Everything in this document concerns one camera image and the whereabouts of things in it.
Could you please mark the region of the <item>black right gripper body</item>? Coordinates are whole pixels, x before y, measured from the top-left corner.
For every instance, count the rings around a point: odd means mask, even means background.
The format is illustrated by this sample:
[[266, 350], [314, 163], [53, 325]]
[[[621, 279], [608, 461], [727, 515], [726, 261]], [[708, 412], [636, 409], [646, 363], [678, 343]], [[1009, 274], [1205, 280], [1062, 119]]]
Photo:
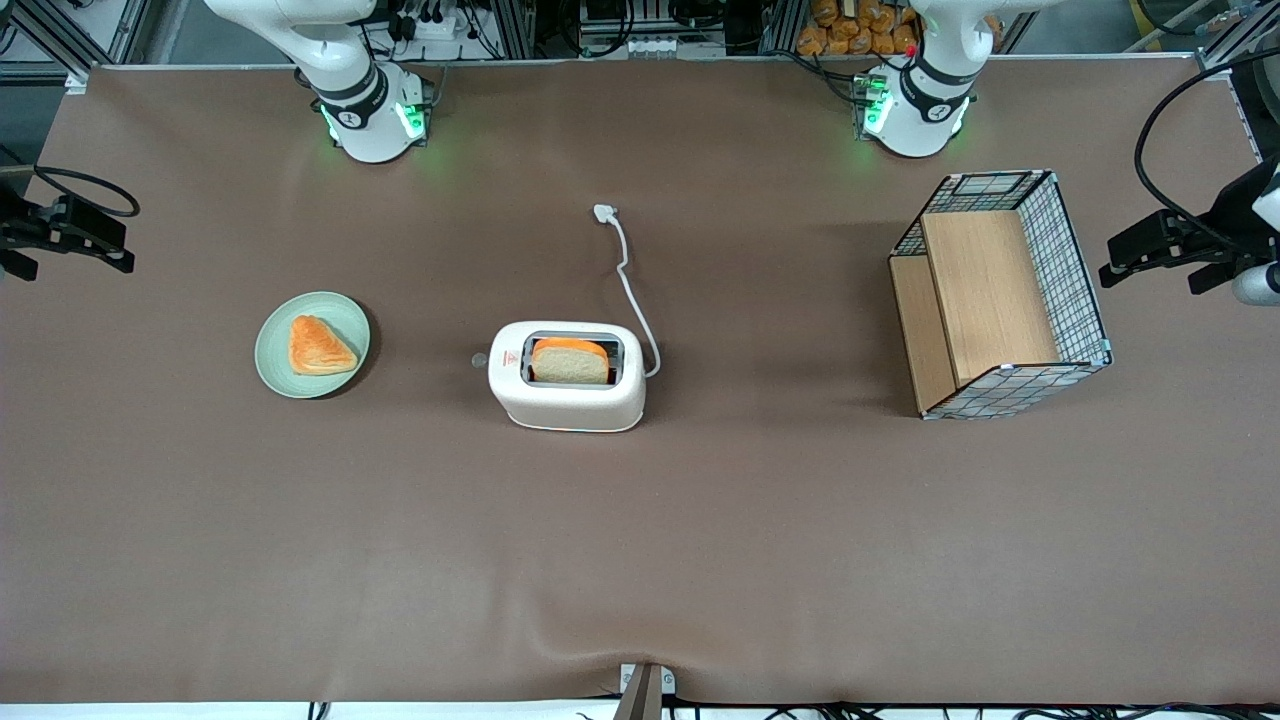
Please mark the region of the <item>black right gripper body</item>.
[[37, 249], [49, 252], [69, 252], [55, 237], [52, 227], [42, 217], [44, 211], [46, 211], [46, 208], [24, 200], [13, 188], [3, 184], [3, 250]]

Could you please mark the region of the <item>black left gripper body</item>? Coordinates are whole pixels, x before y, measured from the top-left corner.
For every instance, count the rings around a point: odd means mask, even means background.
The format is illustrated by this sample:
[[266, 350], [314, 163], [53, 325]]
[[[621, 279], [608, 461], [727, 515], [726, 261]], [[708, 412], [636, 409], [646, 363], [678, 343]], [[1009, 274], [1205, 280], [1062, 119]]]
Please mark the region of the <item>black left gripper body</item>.
[[1267, 164], [1261, 163], [1225, 186], [1198, 217], [1208, 227], [1192, 256], [1199, 263], [1267, 263]]

